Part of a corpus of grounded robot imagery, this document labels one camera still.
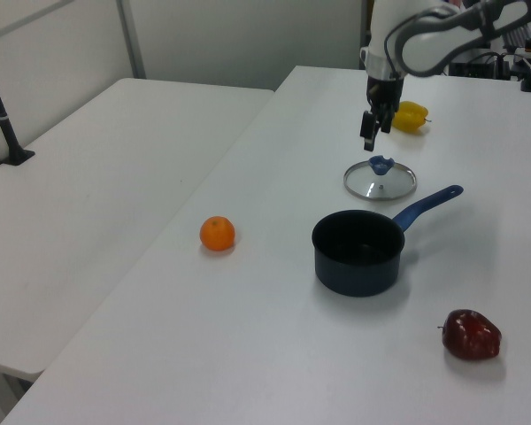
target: white folding table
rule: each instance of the white folding table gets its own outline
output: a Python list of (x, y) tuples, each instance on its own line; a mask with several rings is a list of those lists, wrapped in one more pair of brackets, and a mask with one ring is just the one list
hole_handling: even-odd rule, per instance
[(57, 357), (272, 94), (121, 80), (0, 166), (0, 372)]

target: orange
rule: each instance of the orange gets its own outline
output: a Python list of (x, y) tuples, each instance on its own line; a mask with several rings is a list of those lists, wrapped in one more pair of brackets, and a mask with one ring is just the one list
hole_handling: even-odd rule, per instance
[(203, 223), (199, 236), (209, 250), (224, 251), (234, 245), (235, 230), (226, 217), (215, 216)]

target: blue lid handle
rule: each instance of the blue lid handle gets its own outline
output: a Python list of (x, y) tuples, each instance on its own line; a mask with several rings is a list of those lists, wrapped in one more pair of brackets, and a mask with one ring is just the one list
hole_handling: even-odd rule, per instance
[(403, 211), (393, 218), (393, 221), (399, 225), (399, 227), (405, 231), (411, 224), (425, 211), (435, 208), (436, 206), (450, 201), (452, 198), (460, 195), (464, 189), (458, 185), (449, 186), (443, 190), (439, 190), (430, 197), (425, 197), (415, 204), (409, 205)]
[(374, 173), (385, 175), (396, 164), (396, 161), (392, 158), (385, 159), (382, 155), (377, 155), (368, 159), (368, 164)]

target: white wall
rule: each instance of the white wall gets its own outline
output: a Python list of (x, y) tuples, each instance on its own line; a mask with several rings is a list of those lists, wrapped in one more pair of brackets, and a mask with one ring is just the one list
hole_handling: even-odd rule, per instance
[(358, 69), (363, 0), (124, 0), (147, 78), (277, 89), (296, 65)]
[(115, 0), (75, 0), (0, 37), (0, 95), (22, 146), (131, 76)]

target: glass pot lid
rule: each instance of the glass pot lid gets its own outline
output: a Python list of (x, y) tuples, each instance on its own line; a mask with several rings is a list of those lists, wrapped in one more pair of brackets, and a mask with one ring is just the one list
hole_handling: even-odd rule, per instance
[(412, 193), (417, 178), (408, 167), (378, 155), (346, 170), (344, 187), (362, 199), (390, 201)]

